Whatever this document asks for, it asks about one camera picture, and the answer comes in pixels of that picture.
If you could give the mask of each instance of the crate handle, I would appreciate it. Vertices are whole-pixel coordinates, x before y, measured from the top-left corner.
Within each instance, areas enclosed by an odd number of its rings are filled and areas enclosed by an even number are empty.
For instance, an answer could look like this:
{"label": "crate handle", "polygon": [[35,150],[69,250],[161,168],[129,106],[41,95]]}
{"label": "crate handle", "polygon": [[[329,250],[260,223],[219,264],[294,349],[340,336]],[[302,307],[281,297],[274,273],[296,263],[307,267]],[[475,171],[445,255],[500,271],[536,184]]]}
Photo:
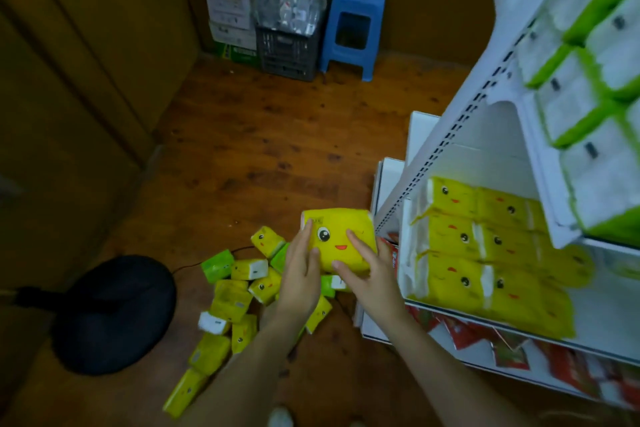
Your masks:
{"label": "crate handle", "polygon": [[288,37],[284,37],[283,35],[276,36],[278,42],[282,42],[283,44],[293,44],[293,39]]}

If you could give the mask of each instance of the black cable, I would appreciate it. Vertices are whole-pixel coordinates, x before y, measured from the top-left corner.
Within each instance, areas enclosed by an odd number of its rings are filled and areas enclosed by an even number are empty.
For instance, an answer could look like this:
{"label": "black cable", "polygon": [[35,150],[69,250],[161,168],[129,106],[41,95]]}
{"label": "black cable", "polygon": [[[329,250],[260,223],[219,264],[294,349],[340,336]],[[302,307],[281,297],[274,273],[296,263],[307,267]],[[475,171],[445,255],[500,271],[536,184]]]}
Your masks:
{"label": "black cable", "polygon": [[[243,247],[240,247],[240,248],[236,248],[235,250],[231,250],[231,255],[233,255],[234,253],[240,252],[240,251],[242,251],[242,250],[247,250],[247,249],[249,249],[249,248],[255,248],[255,247],[254,247],[253,245],[250,245],[250,246],[243,246]],[[179,271],[180,271],[180,270],[182,270],[182,269],[189,269],[189,268],[191,268],[191,267],[197,267],[197,266],[198,266],[198,265],[200,265],[201,263],[202,263],[202,262],[198,262],[197,264],[193,264],[193,265],[185,265],[185,266],[182,266],[182,267],[178,267],[178,268],[177,268],[177,269],[175,269],[173,272],[171,272],[171,274],[172,274],[172,275],[175,275],[175,274],[176,274],[176,272],[179,272]]]}

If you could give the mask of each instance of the blue plastic stool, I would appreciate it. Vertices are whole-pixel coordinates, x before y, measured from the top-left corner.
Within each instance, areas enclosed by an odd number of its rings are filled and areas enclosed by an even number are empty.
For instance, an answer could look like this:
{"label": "blue plastic stool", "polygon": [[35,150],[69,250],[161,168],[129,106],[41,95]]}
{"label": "blue plastic stool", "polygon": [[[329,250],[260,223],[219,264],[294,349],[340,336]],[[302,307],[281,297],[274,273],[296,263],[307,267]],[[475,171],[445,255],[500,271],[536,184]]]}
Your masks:
{"label": "blue plastic stool", "polygon": [[[382,27],[382,13],[385,10],[385,0],[333,0],[329,20],[324,33],[324,45],[320,58],[320,71],[326,73],[329,61],[341,61],[356,66],[362,66],[362,81],[373,79],[373,65],[378,56],[380,44],[380,29]],[[369,18],[369,35],[364,49],[348,48],[335,42],[338,32],[340,15],[345,12],[356,16]]]}

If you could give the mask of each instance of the gray crate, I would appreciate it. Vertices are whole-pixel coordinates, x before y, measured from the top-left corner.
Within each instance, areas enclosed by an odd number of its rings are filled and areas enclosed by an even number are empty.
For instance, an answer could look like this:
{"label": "gray crate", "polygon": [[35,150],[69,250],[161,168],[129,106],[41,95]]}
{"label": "gray crate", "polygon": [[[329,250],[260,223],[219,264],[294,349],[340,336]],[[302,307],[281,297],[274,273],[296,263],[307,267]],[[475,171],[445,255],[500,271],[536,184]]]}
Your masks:
{"label": "gray crate", "polygon": [[313,81],[322,38],[322,23],[311,36],[256,25],[258,56],[265,73]]}

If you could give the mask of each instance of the forearm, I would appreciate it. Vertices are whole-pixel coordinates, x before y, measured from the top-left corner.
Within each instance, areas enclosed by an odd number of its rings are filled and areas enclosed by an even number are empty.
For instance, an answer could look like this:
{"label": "forearm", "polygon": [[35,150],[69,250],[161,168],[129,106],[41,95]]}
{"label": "forearm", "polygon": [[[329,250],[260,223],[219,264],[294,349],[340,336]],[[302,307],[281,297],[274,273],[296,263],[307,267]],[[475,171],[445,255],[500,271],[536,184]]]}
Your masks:
{"label": "forearm", "polygon": [[448,427],[523,426],[531,420],[453,358],[409,316],[385,331]]}
{"label": "forearm", "polygon": [[187,410],[182,425],[266,425],[278,372],[302,327],[297,322],[276,314],[198,397]]}

